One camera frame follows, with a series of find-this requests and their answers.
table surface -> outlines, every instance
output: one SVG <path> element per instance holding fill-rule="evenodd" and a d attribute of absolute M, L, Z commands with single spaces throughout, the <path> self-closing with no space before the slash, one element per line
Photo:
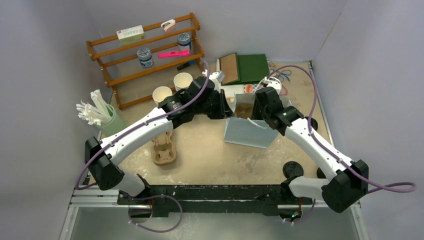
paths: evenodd
<path fill-rule="evenodd" d="M 308 70 L 308 63 L 295 63 Z M 300 69 L 289 67 L 291 81 L 283 85 L 288 89 L 287 97 L 293 106 L 307 116 L 314 100 L 314 88 L 309 77 Z M 182 70 L 194 78 L 201 76 L 195 65 Z M 173 78 L 178 73 L 169 68 L 118 86 L 123 102 L 150 95 L 156 87 L 173 87 Z M 144 117 L 154 107 L 153 100 L 119 110 L 114 97 L 111 103 L 122 119 L 131 125 Z M 319 104 L 312 115 L 318 121 L 318 133 L 327 141 L 329 134 Z M 318 166 L 296 144 L 278 135 L 268 149 L 224 142 L 226 120 L 210 120 L 197 115 L 193 121 L 173 131 L 171 140 L 177 149 L 175 162 L 157 166 L 151 157 L 152 142 L 129 155 L 120 167 L 134 174 L 140 174 L 150 184 L 197 184 L 197 185 L 259 185 L 280 184 L 286 178 L 282 168 L 288 161 L 300 163 L 305 177 L 316 178 Z"/>

black object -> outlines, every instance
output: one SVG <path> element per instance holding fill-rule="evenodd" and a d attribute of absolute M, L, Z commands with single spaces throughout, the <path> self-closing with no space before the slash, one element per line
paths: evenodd
<path fill-rule="evenodd" d="M 283 136 L 286 128 L 290 127 L 292 122 L 304 117 L 294 106 L 283 107 L 280 96 L 272 87 L 259 89 L 256 91 L 255 97 L 253 106 L 260 109 L 260 119 L 265 120 L 272 129 L 278 130 Z"/>
<path fill-rule="evenodd" d="M 293 222 L 295 219 L 300 219 L 302 217 L 302 211 L 297 210 L 293 212 L 293 209 L 280 209 L 280 218 L 289 219 L 290 222 Z"/>
<path fill-rule="evenodd" d="M 131 216 L 131 219 L 140 223 L 139 219 L 148 219 L 152 215 L 151 209 L 140 209 L 140 208 L 128 208 L 128 213 Z"/>
<path fill-rule="evenodd" d="M 296 204 L 296 201 L 298 198 L 293 195 L 292 190 L 290 190 L 289 184 L 297 177 L 298 176 L 291 176 L 280 184 L 282 197 L 287 202 L 290 202 L 293 204 Z"/>
<path fill-rule="evenodd" d="M 198 77 L 191 82 L 187 89 L 181 89 L 174 95 L 165 98 L 158 104 L 158 107 L 167 113 L 181 107 L 200 92 L 205 81 L 206 77 Z M 234 116 L 226 101 L 224 90 L 218 92 L 214 88 L 215 84 L 209 81 L 203 93 L 195 102 L 186 109 L 168 116 L 168 120 L 172 121 L 174 129 L 181 124 L 190 122 L 198 114 L 205 114 L 210 119 L 226 119 Z"/>
<path fill-rule="evenodd" d="M 118 205 L 148 205 L 148 200 L 133 200 L 120 191 Z M 296 205 L 299 198 L 287 201 L 280 185 L 150 185 L 137 198 L 169 195 L 179 201 L 184 213 L 260 213 L 265 216 L 293 215 L 298 208 L 279 209 L 278 205 Z M 303 205 L 312 199 L 302 197 Z M 179 213 L 177 204 L 168 198 L 155 198 L 152 217 L 168 217 Z"/>
<path fill-rule="evenodd" d="M 368 165 L 359 160 L 350 166 L 355 172 L 368 179 Z M 368 183 L 357 178 L 351 171 L 339 171 L 329 184 L 321 187 L 325 203 L 336 213 L 341 213 L 368 192 Z"/>
<path fill-rule="evenodd" d="M 255 98 L 253 102 L 253 109 L 252 109 L 252 115 L 250 119 L 252 120 L 264 120 L 264 117 L 262 115 L 262 107 L 259 105 L 259 101 Z"/>
<path fill-rule="evenodd" d="M 304 168 L 296 161 L 288 161 L 282 167 L 282 173 L 286 178 L 299 177 L 304 175 Z"/>
<path fill-rule="evenodd" d="M 100 142 L 93 136 L 85 141 L 85 163 L 100 151 L 101 148 Z M 125 175 L 123 171 L 111 162 L 110 157 L 104 152 L 88 166 L 88 169 L 100 190 L 108 190 L 115 187 Z"/>
<path fill-rule="evenodd" d="M 312 118 L 312 119 L 310 120 L 310 124 L 312 125 L 312 128 L 313 128 L 315 131 L 317 131 L 317 130 L 318 130 L 318 122 L 317 122 L 317 120 L 315 120 L 315 118 Z"/>
<path fill-rule="evenodd" d="M 176 67 L 176 69 L 177 69 L 178 71 L 180 71 L 180 70 L 183 70 L 183 69 L 185 69 L 185 68 L 187 68 L 187 67 L 189 67 L 189 66 L 190 66 L 190 62 L 186 62 L 186 63 L 184 63 L 184 64 L 181 64 L 181 65 L 177 66 L 177 67 Z"/>
<path fill-rule="evenodd" d="M 316 176 L 319 179 L 326 179 L 326 175 L 324 174 L 324 172 L 321 170 L 321 168 L 318 167 L 318 169 L 316 170 Z"/>

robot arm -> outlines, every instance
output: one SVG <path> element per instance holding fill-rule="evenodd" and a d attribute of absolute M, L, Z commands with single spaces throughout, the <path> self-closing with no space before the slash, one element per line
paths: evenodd
<path fill-rule="evenodd" d="M 368 184 L 354 176 L 338 159 L 328 154 L 312 138 L 308 121 L 293 106 L 283 107 L 278 93 L 271 87 L 256 92 L 255 107 L 259 116 L 280 134 L 297 144 L 321 168 L 326 179 L 295 176 L 281 184 L 286 197 L 307 197 L 324 200 L 335 212 L 341 213 L 368 192 Z M 330 145 L 312 129 L 313 135 L 329 150 L 343 159 L 361 176 L 368 178 L 368 166 L 362 160 L 352 161 Z"/>
<path fill-rule="evenodd" d="M 138 196 L 148 187 L 148 183 L 140 175 L 130 174 L 119 168 L 119 164 L 128 155 L 157 136 L 176 129 L 181 124 L 190 122 L 194 115 L 205 114 L 210 119 L 225 119 L 233 116 L 233 112 L 227 104 L 224 91 L 218 92 L 214 89 L 215 85 L 213 82 L 209 81 L 201 96 L 189 107 L 168 117 L 151 121 L 143 127 L 135 128 L 142 123 L 147 123 L 148 120 L 169 113 L 191 101 L 200 92 L 205 80 L 205 77 L 197 78 L 188 89 L 182 89 L 167 97 L 145 117 L 117 134 L 103 138 L 101 141 L 91 137 L 85 142 L 86 163 L 100 149 L 110 145 L 88 166 L 101 190 L 118 189 L 128 193 L 130 196 Z M 120 136 L 119 141 L 112 143 L 114 139 Z"/>
<path fill-rule="evenodd" d="M 194 80 L 188 89 L 178 91 L 160 102 L 149 114 L 116 135 L 104 138 L 101 142 L 94 137 L 85 143 L 85 161 L 116 137 L 147 120 L 169 113 L 192 100 L 205 83 L 204 77 Z M 101 190 L 118 189 L 130 196 L 139 196 L 148 187 L 140 175 L 129 174 L 118 165 L 132 152 L 151 139 L 190 122 L 194 115 L 205 114 L 210 119 L 225 119 L 233 116 L 227 104 L 224 91 L 218 92 L 209 81 L 202 95 L 188 108 L 182 109 L 166 118 L 161 118 L 140 127 L 115 142 L 88 167 Z M 281 184 L 286 198 L 307 197 L 324 200 L 337 213 L 359 200 L 368 191 L 368 184 L 362 182 L 349 172 L 334 157 L 325 152 L 309 135 L 308 121 L 293 106 L 283 107 L 278 93 L 272 87 L 264 87 L 256 92 L 253 111 L 256 119 L 265 120 L 268 125 L 286 136 L 302 148 L 322 169 L 326 179 L 294 176 Z M 355 171 L 368 178 L 368 166 L 362 161 L 353 162 L 325 141 L 318 133 L 314 135 L 327 148 L 342 158 Z"/>

cardboard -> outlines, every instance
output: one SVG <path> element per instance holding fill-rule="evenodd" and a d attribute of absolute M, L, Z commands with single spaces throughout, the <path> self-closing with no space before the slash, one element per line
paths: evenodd
<path fill-rule="evenodd" d="M 150 149 L 153 163 L 162 166 L 170 164 L 177 158 L 177 149 L 171 141 L 172 131 L 166 132 L 152 139 L 154 143 Z"/>
<path fill-rule="evenodd" d="M 223 56 L 219 59 L 220 70 L 225 74 L 222 85 L 239 81 L 239 65 L 237 53 Z"/>

pink object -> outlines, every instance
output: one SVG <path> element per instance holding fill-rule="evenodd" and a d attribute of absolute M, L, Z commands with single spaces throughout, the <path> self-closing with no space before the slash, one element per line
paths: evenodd
<path fill-rule="evenodd" d="M 170 57 L 183 57 L 183 56 L 189 56 L 190 50 L 185 51 L 169 51 L 169 52 L 162 52 L 157 55 L 158 58 L 170 58 Z"/>

